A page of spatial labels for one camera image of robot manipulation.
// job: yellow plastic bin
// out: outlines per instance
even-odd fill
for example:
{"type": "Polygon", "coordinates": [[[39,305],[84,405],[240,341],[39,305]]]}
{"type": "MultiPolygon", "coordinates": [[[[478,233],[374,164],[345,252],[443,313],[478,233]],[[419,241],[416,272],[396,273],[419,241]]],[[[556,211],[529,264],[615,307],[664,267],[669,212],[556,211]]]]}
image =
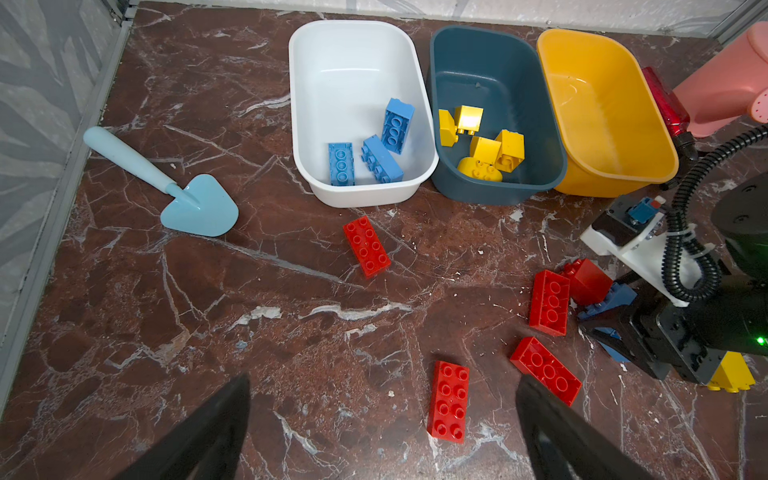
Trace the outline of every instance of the yellow plastic bin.
{"type": "Polygon", "coordinates": [[[618,197],[677,173],[677,154],[640,65],[602,35],[552,29],[538,38],[568,172],[564,194],[618,197]]]}

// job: lego brick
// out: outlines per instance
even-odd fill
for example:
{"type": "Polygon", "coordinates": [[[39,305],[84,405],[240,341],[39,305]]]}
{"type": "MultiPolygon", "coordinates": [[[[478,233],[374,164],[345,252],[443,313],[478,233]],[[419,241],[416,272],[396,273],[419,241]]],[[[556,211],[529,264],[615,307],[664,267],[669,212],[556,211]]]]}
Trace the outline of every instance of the lego brick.
{"type": "MultiPolygon", "coordinates": [[[[619,335],[619,332],[617,332],[615,329],[612,329],[607,326],[601,326],[597,328],[603,333],[607,333],[608,335],[614,337],[615,339],[621,340],[621,335],[619,335]]],[[[619,363],[628,363],[630,360],[621,355],[619,352],[617,352],[615,349],[611,348],[610,346],[600,342],[600,344],[603,346],[603,349],[608,352],[608,355],[611,356],[612,359],[616,360],[619,363]]]]}
{"type": "Polygon", "coordinates": [[[464,443],[469,393],[469,369],[453,363],[435,363],[427,432],[436,439],[464,443]]]}
{"type": "Polygon", "coordinates": [[[502,143],[498,151],[498,157],[494,167],[511,173],[525,159],[525,139],[514,131],[502,130],[498,133],[496,141],[502,143]]]}
{"type": "Polygon", "coordinates": [[[589,259],[566,263],[562,275],[571,281],[571,298],[581,306],[605,300],[614,282],[589,259]]]}
{"type": "Polygon", "coordinates": [[[480,130],[482,108],[462,105],[456,107],[453,117],[456,119],[456,133],[463,134],[464,131],[467,131],[467,135],[474,135],[476,131],[480,130]]]}
{"type": "Polygon", "coordinates": [[[531,328],[553,336],[565,335],[568,324],[568,279],[549,270],[536,274],[531,300],[531,328]]]}
{"type": "Polygon", "coordinates": [[[490,138],[474,137],[469,144],[469,156],[481,162],[493,165],[498,157],[498,149],[502,147],[500,141],[490,138]]]}
{"type": "Polygon", "coordinates": [[[413,105],[403,103],[397,98],[389,100],[384,114],[384,129],[382,130],[382,143],[387,150],[398,155],[402,153],[414,111],[413,105]]]}
{"type": "Polygon", "coordinates": [[[440,144],[443,147],[453,147],[458,141],[456,134],[456,123],[453,121],[451,112],[447,110],[438,110],[440,115],[440,144]]]}
{"type": "Polygon", "coordinates": [[[384,144],[376,135],[363,141],[362,161],[366,162],[368,170],[373,172],[373,176],[380,184],[402,180],[402,168],[392,158],[389,150],[384,148],[384,144]]]}
{"type": "Polygon", "coordinates": [[[360,217],[345,225],[344,234],[349,240],[349,245],[355,252],[366,278],[386,270],[392,264],[367,216],[360,217]]]}
{"type": "Polygon", "coordinates": [[[502,181],[502,173],[500,171],[496,170],[492,165],[481,162],[477,158],[462,158],[462,161],[458,163],[456,169],[467,177],[476,178],[478,180],[487,180],[489,182],[502,181]]]}
{"type": "Polygon", "coordinates": [[[352,144],[328,144],[331,185],[346,187],[355,184],[355,158],[352,144]]]}
{"type": "MultiPolygon", "coordinates": [[[[618,283],[613,283],[611,285],[611,289],[608,290],[608,294],[605,296],[602,302],[595,303],[594,305],[587,305],[586,309],[577,315],[577,318],[579,321],[584,321],[592,316],[607,312],[608,310],[612,310],[618,306],[630,305],[636,296],[637,293],[628,285],[619,285],[618,283]]],[[[613,336],[614,338],[621,339],[616,330],[612,328],[603,327],[599,330],[601,332],[606,332],[608,335],[613,336]]],[[[610,346],[605,345],[602,342],[600,342],[600,344],[603,346],[605,351],[608,352],[608,355],[610,355],[617,362],[629,362],[627,357],[621,355],[615,349],[612,349],[610,346]]]]}
{"type": "Polygon", "coordinates": [[[750,367],[746,366],[744,356],[741,353],[728,352],[723,357],[723,362],[717,367],[707,388],[738,393],[739,390],[749,390],[750,385],[754,384],[755,378],[750,372],[750,367]]]}
{"type": "Polygon", "coordinates": [[[524,338],[509,361],[521,372],[533,375],[565,405],[573,405],[581,390],[581,380],[565,368],[535,337],[524,338]]]}
{"type": "Polygon", "coordinates": [[[613,283],[611,289],[608,290],[608,295],[605,296],[602,302],[587,305],[584,311],[580,312],[577,317],[579,320],[586,320],[599,313],[612,310],[617,306],[631,305],[636,296],[637,292],[628,285],[613,283]]]}
{"type": "Polygon", "coordinates": [[[659,213],[661,204],[649,197],[640,200],[640,203],[627,210],[630,221],[637,222],[637,225],[648,223],[648,221],[659,213]]]}

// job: white plastic bin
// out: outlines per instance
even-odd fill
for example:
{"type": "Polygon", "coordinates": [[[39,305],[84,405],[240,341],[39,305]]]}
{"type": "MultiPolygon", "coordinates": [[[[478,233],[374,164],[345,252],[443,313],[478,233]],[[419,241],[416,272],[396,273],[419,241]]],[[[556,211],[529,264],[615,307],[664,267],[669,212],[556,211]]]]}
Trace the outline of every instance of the white plastic bin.
{"type": "Polygon", "coordinates": [[[438,162],[432,113],[411,38],[385,22],[318,21],[288,45],[293,158],[312,192],[331,207],[371,207],[410,198],[438,162]],[[390,98],[415,107],[402,155],[403,180],[379,184],[362,162],[362,142],[381,137],[390,98]],[[352,142],[355,185],[330,184],[328,143],[352,142]]]}

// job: white mounting bracket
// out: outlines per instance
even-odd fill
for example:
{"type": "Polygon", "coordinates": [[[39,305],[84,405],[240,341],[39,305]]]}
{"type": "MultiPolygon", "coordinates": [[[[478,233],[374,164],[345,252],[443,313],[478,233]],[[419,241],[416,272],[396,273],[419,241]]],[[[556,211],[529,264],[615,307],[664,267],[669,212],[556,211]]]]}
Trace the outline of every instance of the white mounting bracket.
{"type": "MultiPolygon", "coordinates": [[[[613,255],[621,260],[624,265],[643,277],[656,290],[666,295],[673,305],[688,306],[688,302],[673,297],[664,287],[664,281],[661,279],[661,260],[664,257],[667,233],[654,236],[651,232],[663,218],[663,213],[657,213],[643,231],[623,247],[611,242],[608,237],[597,232],[592,226],[589,226],[581,234],[581,241],[586,243],[587,247],[590,247],[597,255],[613,255]]],[[[698,264],[690,258],[688,252],[684,251],[680,259],[680,281],[686,287],[691,288],[700,277],[701,270],[699,270],[698,264]]]]}

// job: plastic bin rim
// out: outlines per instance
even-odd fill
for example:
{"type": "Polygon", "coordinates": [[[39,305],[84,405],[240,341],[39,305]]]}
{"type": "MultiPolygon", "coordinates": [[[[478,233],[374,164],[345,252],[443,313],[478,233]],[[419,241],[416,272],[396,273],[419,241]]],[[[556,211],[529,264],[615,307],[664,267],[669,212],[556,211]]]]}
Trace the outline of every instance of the plastic bin rim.
{"type": "MultiPolygon", "coordinates": [[[[297,36],[301,31],[310,30],[312,28],[317,28],[320,25],[327,25],[332,23],[343,23],[345,25],[351,25],[351,24],[368,24],[368,25],[376,25],[377,27],[382,28],[389,28],[393,31],[397,31],[398,35],[401,35],[408,41],[408,45],[411,48],[411,53],[413,53],[413,57],[418,59],[419,56],[416,54],[416,48],[413,45],[413,40],[408,36],[407,33],[405,33],[401,28],[398,28],[395,25],[392,25],[391,23],[387,22],[380,22],[378,20],[315,20],[314,22],[305,23],[304,25],[298,27],[296,31],[290,36],[290,40],[288,41],[288,69],[289,71],[295,70],[295,68],[291,68],[293,66],[294,62],[294,45],[297,36]]],[[[419,73],[421,73],[421,65],[417,65],[419,68],[419,73]]],[[[295,80],[294,75],[290,75],[290,90],[296,91],[295,86],[295,80]]],[[[424,101],[429,106],[429,99],[426,95],[426,90],[424,90],[422,86],[422,96],[424,97],[424,101]]],[[[291,107],[291,117],[296,117],[296,102],[293,101],[291,98],[290,102],[291,107]]],[[[429,108],[427,108],[427,113],[432,115],[432,112],[429,108]]],[[[298,128],[292,128],[293,133],[293,144],[296,145],[298,143],[298,128]]],[[[434,129],[432,129],[432,141],[434,141],[434,129]]],[[[293,163],[296,165],[296,168],[299,170],[299,173],[301,173],[301,176],[304,177],[304,180],[306,180],[310,185],[318,188],[322,188],[324,191],[329,192],[368,192],[368,191],[374,191],[374,190],[389,190],[394,187],[412,187],[413,185],[420,185],[427,181],[429,177],[432,176],[432,173],[437,168],[437,163],[439,161],[439,155],[437,153],[437,150],[435,149],[435,157],[432,159],[432,163],[429,165],[429,167],[426,169],[426,171],[419,175],[417,178],[413,178],[411,180],[404,180],[400,182],[392,182],[390,184],[367,184],[367,185],[349,185],[345,187],[337,187],[335,185],[326,184],[320,180],[317,180],[313,175],[311,175],[306,168],[304,168],[304,165],[301,161],[299,161],[299,155],[297,152],[293,152],[293,163]]]]}
{"type": "MultiPolygon", "coordinates": [[[[525,47],[529,48],[534,53],[537,53],[536,50],[532,46],[530,46],[525,40],[523,40],[522,38],[520,38],[518,36],[512,35],[510,33],[506,33],[504,31],[489,30],[487,28],[468,27],[468,26],[464,26],[464,25],[447,25],[447,26],[445,26],[443,28],[440,28],[438,31],[436,31],[435,34],[432,36],[432,38],[429,40],[429,67],[430,68],[432,68],[435,65],[435,39],[438,37],[438,35],[440,35],[442,32],[444,32],[446,30],[474,30],[474,31],[483,31],[485,33],[492,33],[494,35],[501,35],[501,36],[504,36],[504,37],[513,38],[514,40],[516,40],[516,41],[520,42],[521,44],[525,45],[525,47]]],[[[544,74],[544,68],[543,67],[541,68],[541,74],[544,76],[545,81],[546,81],[547,80],[547,76],[546,76],[546,74],[544,74]]],[[[432,87],[432,91],[436,92],[437,91],[437,82],[436,82],[436,79],[435,79],[435,75],[431,74],[431,75],[429,75],[429,77],[430,77],[429,83],[430,83],[430,86],[432,87]]],[[[435,118],[435,115],[438,113],[437,110],[439,110],[439,109],[437,108],[437,102],[433,102],[433,103],[434,103],[434,105],[432,106],[432,118],[435,118]]],[[[477,185],[489,185],[490,184],[490,185],[493,185],[495,187],[514,188],[516,190],[520,190],[520,189],[522,189],[522,190],[536,190],[537,192],[551,190],[551,189],[555,188],[556,186],[558,186],[560,183],[562,183],[563,179],[565,178],[565,173],[566,173],[566,171],[568,169],[568,159],[565,156],[567,152],[566,152],[565,146],[563,145],[563,142],[562,142],[562,133],[560,132],[560,124],[557,121],[557,116],[554,114],[554,107],[552,106],[552,98],[551,98],[551,96],[549,98],[549,110],[552,113],[552,117],[554,118],[554,128],[558,132],[558,140],[560,141],[560,151],[563,154],[563,166],[560,169],[560,174],[553,181],[551,181],[551,182],[549,182],[547,184],[540,184],[540,185],[537,185],[537,184],[513,184],[512,182],[491,182],[491,181],[487,181],[487,180],[478,180],[476,178],[467,177],[466,175],[464,175],[463,173],[458,171],[458,168],[456,168],[456,166],[454,164],[452,164],[449,161],[445,161],[445,160],[442,159],[442,157],[440,157],[439,152],[440,152],[440,149],[443,148],[443,147],[440,146],[440,145],[437,145],[436,141],[435,141],[435,147],[436,147],[437,152],[438,152],[439,162],[444,164],[445,166],[447,166],[449,168],[449,170],[451,170],[452,172],[455,172],[457,175],[461,175],[463,180],[466,180],[466,181],[468,181],[469,183],[472,183],[472,184],[477,184],[477,185]]]]}
{"type": "MultiPolygon", "coordinates": [[[[645,81],[645,77],[643,77],[643,72],[640,69],[640,64],[637,63],[637,59],[632,54],[632,52],[629,51],[629,48],[623,46],[621,43],[619,43],[618,41],[615,41],[613,38],[606,37],[605,35],[598,35],[598,34],[595,34],[595,33],[588,33],[586,31],[569,30],[567,28],[550,28],[549,30],[544,30],[538,36],[538,39],[536,40],[536,52],[538,53],[538,57],[541,60],[541,69],[542,69],[542,71],[544,71],[544,78],[545,78],[545,80],[547,82],[549,82],[549,80],[547,79],[547,72],[544,70],[544,68],[545,68],[544,67],[544,62],[543,62],[544,55],[541,54],[541,40],[544,39],[546,41],[546,38],[548,36],[558,35],[560,32],[563,32],[563,31],[568,32],[569,35],[576,34],[576,35],[581,35],[581,36],[603,38],[603,41],[607,41],[609,43],[613,43],[615,45],[618,45],[621,49],[626,51],[627,54],[634,61],[634,66],[637,68],[637,73],[643,78],[643,86],[645,87],[645,91],[648,93],[649,98],[651,100],[653,100],[653,94],[651,94],[650,88],[648,87],[648,83],[645,81]]],[[[658,117],[658,120],[659,120],[660,124],[662,126],[664,126],[664,119],[661,117],[661,113],[659,112],[659,109],[658,108],[654,108],[654,112],[656,113],[656,116],[658,117]]],[[[560,118],[558,117],[557,112],[555,112],[555,116],[554,117],[558,120],[558,126],[559,126],[560,125],[560,118]]],[[[613,180],[629,180],[629,181],[637,181],[637,182],[648,182],[649,184],[662,184],[662,183],[668,181],[669,179],[671,179],[672,177],[674,177],[677,174],[677,169],[680,167],[680,163],[679,163],[679,160],[677,158],[677,153],[675,151],[674,144],[672,143],[672,137],[670,137],[669,132],[667,131],[666,128],[664,128],[664,132],[666,134],[667,143],[669,144],[670,151],[673,154],[674,163],[675,163],[674,170],[669,175],[664,176],[664,177],[629,177],[627,175],[609,174],[608,172],[603,172],[602,170],[598,170],[598,169],[592,167],[591,165],[587,165],[587,164],[583,163],[580,159],[574,157],[571,154],[571,151],[568,149],[568,142],[565,141],[564,136],[563,136],[563,146],[565,147],[565,150],[568,152],[568,158],[570,160],[572,160],[580,168],[583,168],[584,170],[588,171],[591,174],[595,174],[595,175],[598,175],[598,176],[603,177],[603,178],[611,178],[613,180]]]]}

